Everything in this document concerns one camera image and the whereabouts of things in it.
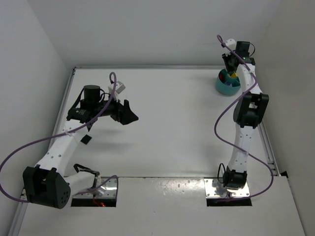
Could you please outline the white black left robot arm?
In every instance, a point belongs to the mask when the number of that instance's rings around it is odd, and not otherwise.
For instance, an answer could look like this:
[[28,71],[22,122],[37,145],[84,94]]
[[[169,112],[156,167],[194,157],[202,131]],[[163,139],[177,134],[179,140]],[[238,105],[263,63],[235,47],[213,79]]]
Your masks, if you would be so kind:
[[26,198],[30,203],[61,209],[73,195],[96,192],[101,187],[100,173],[82,165],[74,165],[76,174],[68,177],[64,174],[78,144],[87,144],[91,139],[88,132],[98,117],[110,116],[122,125],[139,119],[130,109],[128,100],[121,103],[118,99],[125,88],[120,81],[109,85],[110,96],[105,100],[100,86],[83,87],[68,111],[64,134],[55,139],[35,167],[26,167],[23,172]]

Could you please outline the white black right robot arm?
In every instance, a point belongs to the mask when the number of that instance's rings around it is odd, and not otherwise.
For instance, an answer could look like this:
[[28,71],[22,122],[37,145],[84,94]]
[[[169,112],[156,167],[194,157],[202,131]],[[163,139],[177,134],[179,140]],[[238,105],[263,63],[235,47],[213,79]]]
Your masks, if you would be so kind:
[[229,189],[242,189],[247,182],[247,158],[252,135],[262,122],[269,95],[264,94],[256,82],[255,61],[250,56],[250,42],[229,39],[229,47],[222,58],[228,73],[236,73],[243,97],[237,102],[233,112],[236,135],[232,157],[223,174],[223,186]]

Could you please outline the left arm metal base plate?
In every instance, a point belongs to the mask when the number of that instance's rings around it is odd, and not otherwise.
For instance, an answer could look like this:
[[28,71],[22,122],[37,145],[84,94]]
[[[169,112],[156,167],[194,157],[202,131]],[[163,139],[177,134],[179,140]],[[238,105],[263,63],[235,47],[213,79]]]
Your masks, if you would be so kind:
[[94,192],[76,194],[74,199],[92,199],[95,196],[96,199],[102,200],[116,200],[118,193],[118,177],[101,177],[101,187]]

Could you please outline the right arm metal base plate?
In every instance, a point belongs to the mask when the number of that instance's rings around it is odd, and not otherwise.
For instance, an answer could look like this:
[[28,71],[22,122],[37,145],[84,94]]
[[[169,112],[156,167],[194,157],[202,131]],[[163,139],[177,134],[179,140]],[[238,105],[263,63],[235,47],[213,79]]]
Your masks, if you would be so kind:
[[206,199],[228,199],[250,197],[250,190],[246,182],[243,188],[233,189],[223,187],[216,178],[204,178],[204,187]]

